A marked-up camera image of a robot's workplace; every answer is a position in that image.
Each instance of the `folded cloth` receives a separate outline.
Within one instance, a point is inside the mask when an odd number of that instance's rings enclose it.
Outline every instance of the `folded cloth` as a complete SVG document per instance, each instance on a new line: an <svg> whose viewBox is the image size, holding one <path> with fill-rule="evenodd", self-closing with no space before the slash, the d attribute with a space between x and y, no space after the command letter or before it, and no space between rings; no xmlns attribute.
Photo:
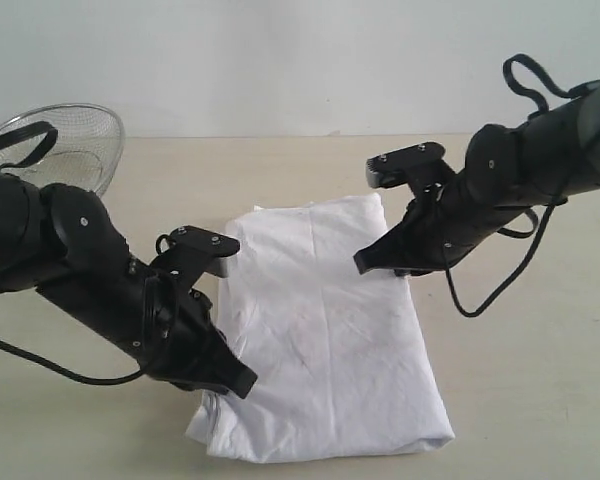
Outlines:
<svg viewBox="0 0 600 480"><path fill-rule="evenodd" d="M359 275L353 255L386 232L377 194L264 209L240 240L217 325L259 376L246 400L205 392L187 436L257 463L391 455L454 438L406 279Z"/></svg>

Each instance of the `table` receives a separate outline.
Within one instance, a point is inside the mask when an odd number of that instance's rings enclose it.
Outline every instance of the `table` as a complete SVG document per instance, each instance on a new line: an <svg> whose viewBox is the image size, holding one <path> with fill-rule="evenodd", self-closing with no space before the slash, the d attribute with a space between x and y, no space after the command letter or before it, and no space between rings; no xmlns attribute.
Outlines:
<svg viewBox="0 0 600 480"><path fill-rule="evenodd" d="M221 229L254 204L368 193L365 159L391 149L436 140L459 168L468 139L131 139L104 202L150 260L156 236L183 224ZM382 195L393 224L410 193ZM455 269L463 301L482 300L527 245L485 242ZM198 285L215 296L215 279ZM458 437L441 451L275 466L211 459L183 436L197 394L149 379L82 386L0 352L0 479L600 479L600 192L557 210L529 270L478 319L456 313L443 275L411 285ZM135 367L31 292L0 296L0 337L90 375Z"/></svg>

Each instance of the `wire mesh strainer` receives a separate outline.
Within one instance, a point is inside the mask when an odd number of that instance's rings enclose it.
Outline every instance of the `wire mesh strainer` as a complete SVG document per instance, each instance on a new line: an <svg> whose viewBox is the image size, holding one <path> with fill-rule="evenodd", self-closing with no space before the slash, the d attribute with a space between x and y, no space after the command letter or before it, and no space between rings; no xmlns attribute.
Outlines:
<svg viewBox="0 0 600 480"><path fill-rule="evenodd" d="M122 120L108 108L87 103L50 105L23 113L0 125L0 135L38 121L58 130L58 140L38 163L22 169L6 168L38 187L66 183L98 196L106 191L124 147ZM0 165L18 163L39 143L41 137L0 151Z"/></svg>

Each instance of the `wrinkled fabric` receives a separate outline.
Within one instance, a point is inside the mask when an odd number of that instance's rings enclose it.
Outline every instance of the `wrinkled fabric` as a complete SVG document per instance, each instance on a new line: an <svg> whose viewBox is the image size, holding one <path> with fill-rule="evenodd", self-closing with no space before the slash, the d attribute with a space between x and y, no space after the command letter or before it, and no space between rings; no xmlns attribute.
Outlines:
<svg viewBox="0 0 600 480"><path fill-rule="evenodd" d="M259 377L246 400L205 392L187 436L257 463L424 452L454 438L406 279L359 275L353 262L386 230L377 194L228 224L242 247L217 325Z"/></svg>

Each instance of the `white cloth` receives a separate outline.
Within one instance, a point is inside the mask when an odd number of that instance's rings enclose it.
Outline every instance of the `white cloth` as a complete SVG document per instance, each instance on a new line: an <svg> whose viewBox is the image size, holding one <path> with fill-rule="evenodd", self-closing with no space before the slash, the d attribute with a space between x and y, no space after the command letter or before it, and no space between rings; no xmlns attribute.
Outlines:
<svg viewBox="0 0 600 480"><path fill-rule="evenodd" d="M259 378L246 400L203 394L187 435L209 455L293 462L454 438L407 281L361 276L352 258L386 228L377 194L229 223L242 248L221 281L217 323Z"/></svg>

